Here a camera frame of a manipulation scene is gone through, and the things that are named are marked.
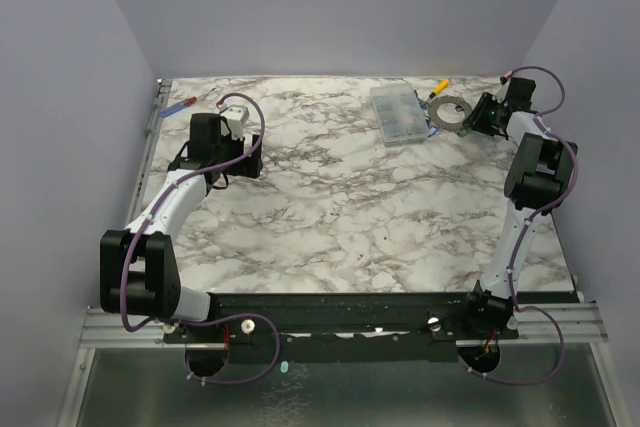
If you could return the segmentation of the blue keys bunch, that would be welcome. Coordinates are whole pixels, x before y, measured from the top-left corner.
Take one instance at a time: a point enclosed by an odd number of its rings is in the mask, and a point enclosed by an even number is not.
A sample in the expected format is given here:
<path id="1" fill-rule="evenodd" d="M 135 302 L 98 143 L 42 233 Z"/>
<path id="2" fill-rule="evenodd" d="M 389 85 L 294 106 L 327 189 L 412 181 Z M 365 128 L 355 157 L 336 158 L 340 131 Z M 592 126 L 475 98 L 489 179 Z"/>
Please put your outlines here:
<path id="1" fill-rule="evenodd" d="M 432 138 L 439 134 L 440 128 L 429 117 L 425 118 L 425 122 L 428 127 L 427 138 Z"/>

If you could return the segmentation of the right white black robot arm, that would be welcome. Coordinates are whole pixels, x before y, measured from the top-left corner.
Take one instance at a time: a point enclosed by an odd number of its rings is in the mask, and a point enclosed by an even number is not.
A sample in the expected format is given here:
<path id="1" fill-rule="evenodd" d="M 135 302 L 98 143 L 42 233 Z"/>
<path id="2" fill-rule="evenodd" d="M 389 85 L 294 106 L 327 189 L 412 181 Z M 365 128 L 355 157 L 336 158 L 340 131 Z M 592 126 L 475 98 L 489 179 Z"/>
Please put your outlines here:
<path id="1" fill-rule="evenodd" d="M 507 210 L 496 251 L 459 314 L 461 330 L 472 338 L 507 327 L 539 227 L 576 183 L 578 146 L 553 133 L 543 115 L 532 109 L 536 83 L 512 73 L 500 82 L 500 90 L 484 93 L 465 120 L 471 130 L 500 135 L 517 145 L 504 184 Z"/>

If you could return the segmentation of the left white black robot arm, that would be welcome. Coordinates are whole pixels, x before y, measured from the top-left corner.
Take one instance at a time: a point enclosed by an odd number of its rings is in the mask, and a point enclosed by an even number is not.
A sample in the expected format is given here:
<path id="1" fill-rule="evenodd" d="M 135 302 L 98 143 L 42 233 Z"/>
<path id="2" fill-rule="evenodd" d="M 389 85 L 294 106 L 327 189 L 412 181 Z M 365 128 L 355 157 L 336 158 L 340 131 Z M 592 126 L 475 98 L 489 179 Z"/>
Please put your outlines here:
<path id="1" fill-rule="evenodd" d="M 110 313 L 186 321 L 195 339 L 206 342 L 220 332 L 212 296 L 184 287 L 173 242 L 184 223 L 213 190 L 224 190 L 231 176 L 256 179 L 262 169 L 261 137 L 245 147 L 249 111 L 232 105 L 219 113 L 191 116 L 189 139 L 170 162 L 161 190 L 122 230 L 100 241 L 100 305 Z"/>

